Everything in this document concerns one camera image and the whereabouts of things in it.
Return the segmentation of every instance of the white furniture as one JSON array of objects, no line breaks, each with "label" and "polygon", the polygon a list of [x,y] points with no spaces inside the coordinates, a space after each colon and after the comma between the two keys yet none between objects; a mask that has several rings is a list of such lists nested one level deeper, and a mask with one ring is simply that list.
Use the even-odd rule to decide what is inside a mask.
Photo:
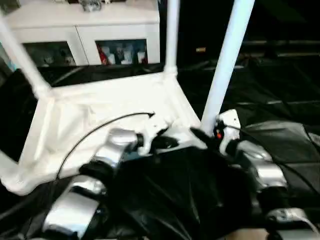
[{"label": "white furniture", "polygon": [[[125,49],[131,44],[136,55],[136,48],[141,49],[145,45],[148,63],[160,62],[157,0],[115,2],[103,5],[101,11],[90,13],[84,12],[80,4],[36,0],[9,14],[6,21],[17,39],[26,44],[28,53],[38,66],[50,65],[53,59],[48,55],[57,55],[60,49],[66,52],[64,55],[70,54],[76,65],[102,64],[97,43],[111,48],[111,51],[115,51],[118,45]],[[66,57],[56,58],[55,66],[66,65],[63,59]]]},{"label": "white furniture", "polygon": [[[168,1],[164,72],[53,89],[42,79],[26,51],[15,40],[0,15],[0,40],[3,41],[6,51],[11,51],[17,57],[23,73],[38,97],[19,163],[0,151],[0,178],[9,191],[25,195],[37,185],[54,179],[63,157],[76,140],[99,123],[124,114],[153,111],[164,119],[170,119],[172,123],[169,129],[170,136],[177,138],[180,144],[184,146],[195,144],[195,137],[187,129],[190,126],[199,127],[200,120],[177,81],[179,3],[178,0]],[[229,70],[235,67],[235,59],[239,54],[253,5],[254,0],[235,0],[233,3],[214,83],[202,118],[204,121],[201,128],[208,135],[212,135],[210,128],[215,122],[215,116],[212,116],[211,111],[214,113],[220,111],[225,88],[231,77]],[[241,26],[241,30],[237,30],[238,24],[235,23]],[[222,70],[228,74],[225,76],[220,74]],[[217,91],[216,88],[220,88],[223,92],[217,99],[213,96]],[[70,176],[77,173],[78,168],[90,160],[97,146],[104,143],[108,128],[115,126],[141,130],[144,128],[144,120],[128,118],[95,132],[72,153],[62,169],[62,175]]]}]

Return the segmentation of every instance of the white pole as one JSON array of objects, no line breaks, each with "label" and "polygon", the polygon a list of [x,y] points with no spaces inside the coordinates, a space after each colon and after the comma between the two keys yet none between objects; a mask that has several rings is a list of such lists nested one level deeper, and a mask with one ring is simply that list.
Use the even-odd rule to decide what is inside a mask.
[{"label": "white pole", "polygon": [[177,74],[179,13],[180,0],[168,0],[166,21],[166,52],[164,66],[164,71],[166,73]]},{"label": "white pole", "polygon": [[17,39],[6,24],[5,18],[0,10],[0,42],[5,51],[17,61],[22,72],[31,84],[32,91],[36,98],[50,97],[51,87],[42,78],[34,62],[31,60],[26,50],[18,43]]},{"label": "white pole", "polygon": [[255,0],[234,0],[219,60],[201,120],[201,129],[209,136],[213,134],[216,117],[220,113],[254,3]]}]

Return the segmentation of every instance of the black tarp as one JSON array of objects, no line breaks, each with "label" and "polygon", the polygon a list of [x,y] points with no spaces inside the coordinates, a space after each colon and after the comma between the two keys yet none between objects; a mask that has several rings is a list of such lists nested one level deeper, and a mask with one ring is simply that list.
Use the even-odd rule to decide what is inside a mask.
[{"label": "black tarp", "polygon": [[[251,135],[244,135],[244,138],[258,141],[278,161],[301,173],[318,192],[319,64],[318,57],[250,59],[244,68],[234,71],[222,106],[222,111],[237,110],[242,127]],[[52,83],[72,69],[41,68],[40,71]],[[159,65],[135,68],[89,66],[80,68],[58,85],[128,77],[161,69]],[[178,75],[178,81],[199,117],[212,77],[213,71],[197,68],[185,69]],[[0,148],[18,160],[36,100],[19,71],[0,88],[0,98],[0,108],[5,113],[0,119]],[[131,235],[134,228],[151,239],[214,239],[239,227],[261,225],[259,206],[245,184],[243,172],[227,167],[216,154],[188,148],[158,158],[160,160],[148,158],[124,164],[109,193],[112,221],[106,225],[113,226],[112,234]],[[312,220],[320,222],[319,196],[287,168],[283,171],[290,186],[290,203],[304,208]],[[61,191],[66,181],[61,181]],[[39,188],[39,191],[43,191],[41,188],[48,191],[50,186],[45,184]],[[4,196],[3,211],[31,197],[18,197],[5,189],[1,196]],[[45,199],[31,199],[14,217],[0,217],[1,232],[11,229],[6,236],[15,236],[21,232],[20,225],[23,225],[22,232],[26,232],[29,225],[30,232],[39,229],[43,219],[41,213],[47,206]],[[29,224],[32,215],[38,217]]]}]

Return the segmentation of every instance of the white cabinet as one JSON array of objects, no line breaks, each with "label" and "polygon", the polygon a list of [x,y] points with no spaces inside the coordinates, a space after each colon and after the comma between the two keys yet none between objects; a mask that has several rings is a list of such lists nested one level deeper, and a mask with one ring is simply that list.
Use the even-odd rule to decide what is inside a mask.
[{"label": "white cabinet", "polygon": [[79,26],[78,33],[90,65],[160,62],[158,24]]},{"label": "white cabinet", "polygon": [[75,27],[27,28],[13,32],[38,67],[88,64]]},{"label": "white cabinet", "polygon": [[90,13],[79,4],[33,1],[6,19],[39,67],[160,62],[157,0],[115,2]]}]

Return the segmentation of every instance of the wire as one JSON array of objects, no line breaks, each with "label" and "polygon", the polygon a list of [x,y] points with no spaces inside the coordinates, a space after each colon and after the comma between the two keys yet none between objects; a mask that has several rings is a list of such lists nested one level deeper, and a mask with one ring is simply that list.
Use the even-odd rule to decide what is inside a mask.
[{"label": "wire", "polygon": [[[60,179],[60,173],[66,163],[66,161],[68,160],[68,158],[70,157],[70,155],[74,152],[74,150],[79,146],[80,143],[82,143],[88,136],[90,136],[91,134],[93,134],[94,132],[96,132],[97,130],[113,123],[113,122],[116,122],[118,120],[121,120],[121,119],[124,119],[124,118],[128,118],[128,117],[133,117],[133,116],[138,116],[138,115],[148,115],[149,118],[151,118],[155,113],[151,113],[151,112],[135,112],[135,113],[131,113],[131,114],[127,114],[127,115],[123,115],[123,116],[120,116],[120,117],[117,117],[117,118],[114,118],[110,121],[107,121],[105,123],[102,123],[101,125],[95,127],[94,129],[92,129],[91,131],[89,131],[86,135],[84,135],[82,138],[80,138],[80,140],[71,148],[71,150],[67,153],[67,155],[64,157],[57,173],[56,173],[56,176],[55,176],[55,179],[53,181],[53,185],[52,185],[52,189],[51,189],[51,193],[49,195],[49,203],[48,203],[48,209],[47,209],[47,214],[51,208],[51,205],[53,203],[53,198],[54,198],[54,195],[55,195],[55,191],[56,191],[56,187],[57,187],[57,183]],[[28,229],[26,230],[26,234],[29,232],[29,229],[32,225],[32,221],[33,221],[34,217],[31,217],[30,218],[30,222],[29,222],[29,226],[28,226]]]},{"label": "wire", "polygon": [[301,173],[299,173],[294,168],[290,167],[289,165],[285,164],[282,161],[277,160],[276,157],[273,154],[271,154],[271,151],[269,151],[268,148],[266,148],[263,144],[261,144],[261,141],[259,141],[255,136],[253,136],[252,134],[250,134],[249,132],[247,132],[246,130],[244,130],[242,128],[235,127],[235,126],[230,126],[230,125],[225,125],[225,126],[227,128],[232,128],[232,129],[238,130],[238,131],[248,135],[249,137],[253,138],[259,145],[261,145],[270,154],[270,156],[272,157],[272,162],[274,162],[277,165],[285,167],[290,172],[295,174],[297,177],[299,177],[310,188],[310,190],[313,192],[313,194],[315,194],[316,196],[320,197],[320,192],[318,192],[315,189],[315,187],[311,184],[311,182],[309,180],[307,180]]},{"label": "wire", "polygon": [[149,118],[151,118],[155,113],[151,113],[151,112],[136,112],[136,113],[131,113],[131,114],[127,114],[127,115],[123,115],[123,116],[120,116],[120,117],[117,117],[115,119],[112,119],[110,121],[107,121],[97,127],[95,127],[94,129],[92,129],[91,131],[89,131],[86,135],[84,135],[72,148],[71,150],[67,153],[67,155],[64,157],[59,169],[58,169],[58,172],[56,173],[56,176],[55,176],[55,181],[59,180],[60,179],[60,173],[62,171],[62,168],[63,166],[65,165],[67,159],[70,157],[70,155],[73,153],[73,151],[78,147],[78,145],[80,143],[82,143],[88,136],[90,136],[92,133],[96,132],[97,130],[113,123],[113,122],[116,122],[118,120],[121,120],[121,119],[124,119],[124,118],[128,118],[128,117],[132,117],[132,116],[137,116],[137,115],[148,115]]}]

